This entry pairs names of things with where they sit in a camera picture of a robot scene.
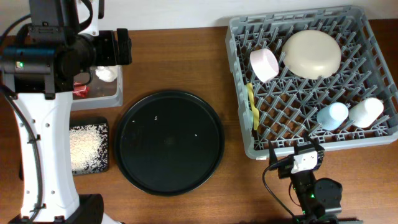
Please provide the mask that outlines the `white tissue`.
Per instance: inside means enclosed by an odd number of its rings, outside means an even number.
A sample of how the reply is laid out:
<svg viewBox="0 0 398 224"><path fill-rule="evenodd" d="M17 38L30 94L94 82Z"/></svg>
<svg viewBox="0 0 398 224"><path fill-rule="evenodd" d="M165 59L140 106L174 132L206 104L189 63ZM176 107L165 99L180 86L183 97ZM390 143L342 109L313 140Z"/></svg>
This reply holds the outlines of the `white tissue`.
<svg viewBox="0 0 398 224"><path fill-rule="evenodd" d="M95 75L102 81L111 83L117 79L119 66L98 66L95 68Z"/></svg>

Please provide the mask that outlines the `light blue cup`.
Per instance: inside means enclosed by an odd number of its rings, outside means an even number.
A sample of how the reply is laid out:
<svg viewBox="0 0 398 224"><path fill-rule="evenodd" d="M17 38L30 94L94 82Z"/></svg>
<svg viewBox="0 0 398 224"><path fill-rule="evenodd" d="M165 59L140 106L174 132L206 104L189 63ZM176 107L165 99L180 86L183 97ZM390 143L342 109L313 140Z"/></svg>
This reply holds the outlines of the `light blue cup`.
<svg viewBox="0 0 398 224"><path fill-rule="evenodd" d="M346 105L335 102L321 109L317 114L317 122L327 131L332 131L340 127L340 125L348 117L349 111Z"/></svg>

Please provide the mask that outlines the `yellow plastic knife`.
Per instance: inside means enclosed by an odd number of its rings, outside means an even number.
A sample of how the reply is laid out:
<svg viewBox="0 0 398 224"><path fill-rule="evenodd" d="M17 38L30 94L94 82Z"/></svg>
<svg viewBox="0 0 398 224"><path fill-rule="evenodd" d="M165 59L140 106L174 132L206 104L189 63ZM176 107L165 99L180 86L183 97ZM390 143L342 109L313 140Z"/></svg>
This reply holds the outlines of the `yellow plastic knife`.
<svg viewBox="0 0 398 224"><path fill-rule="evenodd" d="M254 90L253 90L252 83L248 83L246 85L246 88L248 89L248 98L249 98L249 103L250 103L251 111L252 111L253 130L257 131L258 126L259 126L259 110L256 108L256 106L254 104Z"/></svg>

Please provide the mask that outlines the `red snack wrapper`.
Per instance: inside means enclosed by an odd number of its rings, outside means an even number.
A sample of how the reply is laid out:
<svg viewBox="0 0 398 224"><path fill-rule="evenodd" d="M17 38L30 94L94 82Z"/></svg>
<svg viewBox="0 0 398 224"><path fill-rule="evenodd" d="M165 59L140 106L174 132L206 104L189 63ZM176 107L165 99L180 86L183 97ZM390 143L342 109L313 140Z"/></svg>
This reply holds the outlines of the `red snack wrapper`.
<svg viewBox="0 0 398 224"><path fill-rule="evenodd" d="M89 91L90 91L90 88L88 85L84 85L80 82L74 83L74 90L73 90L74 96L77 96L80 98L86 98Z"/></svg>

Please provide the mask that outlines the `white cup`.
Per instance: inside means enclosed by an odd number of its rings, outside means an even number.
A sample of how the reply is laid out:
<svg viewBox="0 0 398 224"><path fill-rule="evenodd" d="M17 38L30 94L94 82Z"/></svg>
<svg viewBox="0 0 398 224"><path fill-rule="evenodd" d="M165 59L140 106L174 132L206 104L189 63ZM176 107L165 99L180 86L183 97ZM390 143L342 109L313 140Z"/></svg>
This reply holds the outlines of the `white cup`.
<svg viewBox="0 0 398 224"><path fill-rule="evenodd" d="M383 112L383 102L377 98L367 98L349 110L348 118L359 128L369 127Z"/></svg>

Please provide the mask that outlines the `cream plate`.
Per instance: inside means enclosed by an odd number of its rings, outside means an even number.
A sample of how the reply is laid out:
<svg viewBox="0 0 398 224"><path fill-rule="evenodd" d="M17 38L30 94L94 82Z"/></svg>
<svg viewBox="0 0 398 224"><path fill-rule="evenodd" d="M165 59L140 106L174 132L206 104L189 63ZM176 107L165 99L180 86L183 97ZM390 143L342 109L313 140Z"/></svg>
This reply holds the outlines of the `cream plate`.
<svg viewBox="0 0 398 224"><path fill-rule="evenodd" d="M283 45L283 63L296 76L316 80L335 74L341 62L337 41L319 30L303 30Z"/></svg>

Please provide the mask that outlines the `pink bowl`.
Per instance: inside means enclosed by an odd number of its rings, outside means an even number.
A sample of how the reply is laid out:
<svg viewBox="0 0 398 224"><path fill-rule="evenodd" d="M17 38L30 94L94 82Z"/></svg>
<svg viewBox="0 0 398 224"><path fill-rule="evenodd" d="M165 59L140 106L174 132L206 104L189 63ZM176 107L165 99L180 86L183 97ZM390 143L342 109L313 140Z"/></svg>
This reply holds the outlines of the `pink bowl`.
<svg viewBox="0 0 398 224"><path fill-rule="evenodd" d="M249 59L253 72L261 82L266 83L279 74L279 64L271 50L252 51Z"/></svg>

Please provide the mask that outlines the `mint green plastic knife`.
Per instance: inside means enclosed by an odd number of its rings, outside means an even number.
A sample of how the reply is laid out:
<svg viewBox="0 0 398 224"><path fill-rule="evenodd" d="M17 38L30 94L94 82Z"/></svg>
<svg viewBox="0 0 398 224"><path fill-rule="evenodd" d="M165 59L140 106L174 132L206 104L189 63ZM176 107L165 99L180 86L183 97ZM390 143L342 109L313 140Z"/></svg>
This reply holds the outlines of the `mint green plastic knife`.
<svg viewBox="0 0 398 224"><path fill-rule="evenodd" d="M246 118L247 118L247 123L248 123L248 129L252 130L254 116L253 116L252 110L250 108L246 108Z"/></svg>

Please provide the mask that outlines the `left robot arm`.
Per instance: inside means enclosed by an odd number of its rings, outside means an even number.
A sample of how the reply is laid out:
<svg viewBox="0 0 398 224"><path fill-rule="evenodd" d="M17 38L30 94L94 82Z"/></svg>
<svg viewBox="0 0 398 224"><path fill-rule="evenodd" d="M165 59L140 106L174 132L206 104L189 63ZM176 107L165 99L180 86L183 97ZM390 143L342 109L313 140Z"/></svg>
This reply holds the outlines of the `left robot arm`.
<svg viewBox="0 0 398 224"><path fill-rule="evenodd" d="M24 197L14 223L111 223L99 194L77 193L70 155L74 78L93 66L128 65L126 29L100 30L103 1L31 0L1 54L1 93L21 140Z"/></svg>

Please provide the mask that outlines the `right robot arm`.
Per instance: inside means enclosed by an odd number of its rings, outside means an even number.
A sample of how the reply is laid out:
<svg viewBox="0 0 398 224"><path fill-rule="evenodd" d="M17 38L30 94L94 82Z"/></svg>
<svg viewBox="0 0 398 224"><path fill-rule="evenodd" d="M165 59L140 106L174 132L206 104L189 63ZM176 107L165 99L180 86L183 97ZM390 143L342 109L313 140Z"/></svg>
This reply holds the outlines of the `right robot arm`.
<svg viewBox="0 0 398 224"><path fill-rule="evenodd" d="M332 179L316 179L324 159L325 149L309 135L304 134L304 142L294 146L294 153L278 160L271 142L269 145L269 165L262 173L262 181L268 192L292 216L293 223L362 223L362 220L338 219L341 213L343 186ZM276 170L280 179L290 179L289 190L294 190L301 208L301 215L293 212L272 192L266 183L266 174Z"/></svg>

